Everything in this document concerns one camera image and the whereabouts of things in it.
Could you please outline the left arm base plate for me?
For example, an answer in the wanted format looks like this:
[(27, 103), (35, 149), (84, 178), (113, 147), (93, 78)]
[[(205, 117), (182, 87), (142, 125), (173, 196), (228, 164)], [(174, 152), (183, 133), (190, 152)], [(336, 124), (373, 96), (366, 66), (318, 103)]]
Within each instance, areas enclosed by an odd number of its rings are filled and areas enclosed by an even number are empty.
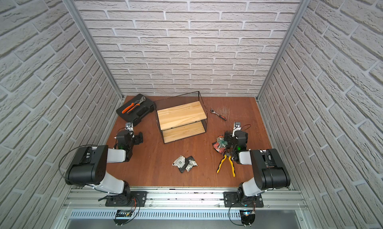
[(130, 193), (123, 193), (114, 196), (107, 196), (106, 207), (144, 207), (147, 191), (131, 191)]

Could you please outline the white black tea bag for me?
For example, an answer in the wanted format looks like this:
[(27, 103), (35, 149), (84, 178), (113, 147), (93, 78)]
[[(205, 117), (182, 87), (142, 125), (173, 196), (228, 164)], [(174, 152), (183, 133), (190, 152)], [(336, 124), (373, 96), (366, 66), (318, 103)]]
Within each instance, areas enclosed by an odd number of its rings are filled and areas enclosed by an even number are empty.
[(173, 166), (176, 166), (178, 167), (179, 171), (181, 173), (184, 172), (185, 168), (186, 168), (186, 159), (184, 156), (180, 156), (179, 158), (177, 158), (173, 163), (172, 163)]
[(195, 161), (195, 159), (190, 156), (188, 158), (186, 158), (186, 170), (189, 172), (193, 167), (197, 166), (197, 162)]

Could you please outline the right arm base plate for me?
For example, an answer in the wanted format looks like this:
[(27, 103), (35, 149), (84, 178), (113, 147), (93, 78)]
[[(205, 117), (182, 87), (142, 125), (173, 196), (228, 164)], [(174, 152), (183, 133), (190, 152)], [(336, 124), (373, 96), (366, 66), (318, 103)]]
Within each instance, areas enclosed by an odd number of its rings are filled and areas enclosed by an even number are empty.
[(246, 208), (263, 208), (263, 199), (261, 195), (247, 197), (238, 192), (223, 192), (223, 201), (226, 208), (229, 207), (246, 207)]

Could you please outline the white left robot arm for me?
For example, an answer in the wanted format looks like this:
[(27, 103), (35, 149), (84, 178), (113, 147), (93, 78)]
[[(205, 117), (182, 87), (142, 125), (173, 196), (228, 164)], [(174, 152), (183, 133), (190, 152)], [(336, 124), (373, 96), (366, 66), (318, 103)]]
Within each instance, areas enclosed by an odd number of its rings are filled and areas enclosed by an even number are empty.
[(89, 186), (112, 196), (130, 194), (129, 184), (107, 172), (108, 163), (130, 161), (133, 147), (143, 142), (143, 134), (124, 130), (116, 135), (117, 148), (108, 145), (85, 145), (77, 149), (64, 174), (66, 184), (79, 187)]

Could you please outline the green floral tea bag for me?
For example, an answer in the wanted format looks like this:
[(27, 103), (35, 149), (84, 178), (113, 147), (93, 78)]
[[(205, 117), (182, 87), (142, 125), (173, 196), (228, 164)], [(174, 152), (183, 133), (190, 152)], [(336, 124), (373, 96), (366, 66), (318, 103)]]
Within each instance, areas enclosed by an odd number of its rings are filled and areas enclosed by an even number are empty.
[(228, 145), (228, 142), (224, 139), (224, 137), (218, 137), (217, 143), (218, 143), (218, 148), (226, 148)]

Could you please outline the red tea bag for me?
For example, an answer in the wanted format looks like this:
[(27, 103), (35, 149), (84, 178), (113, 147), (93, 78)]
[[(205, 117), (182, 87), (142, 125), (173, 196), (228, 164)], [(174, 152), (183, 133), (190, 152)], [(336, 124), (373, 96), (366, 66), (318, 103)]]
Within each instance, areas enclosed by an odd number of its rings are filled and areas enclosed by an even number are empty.
[(225, 140), (224, 136), (219, 136), (216, 138), (216, 142), (212, 144), (213, 148), (220, 154), (224, 154), (227, 149), (227, 141)]

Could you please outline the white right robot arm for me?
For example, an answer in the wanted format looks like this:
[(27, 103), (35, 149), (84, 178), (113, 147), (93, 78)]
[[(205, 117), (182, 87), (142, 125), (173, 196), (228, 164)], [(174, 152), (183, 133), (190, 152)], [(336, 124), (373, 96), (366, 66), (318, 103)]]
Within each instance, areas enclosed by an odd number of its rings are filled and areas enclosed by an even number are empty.
[(241, 183), (237, 189), (237, 201), (245, 203), (267, 190), (290, 186), (290, 176), (277, 149), (247, 149), (248, 133), (242, 130), (225, 132), (224, 140), (232, 162), (252, 167), (252, 178)]

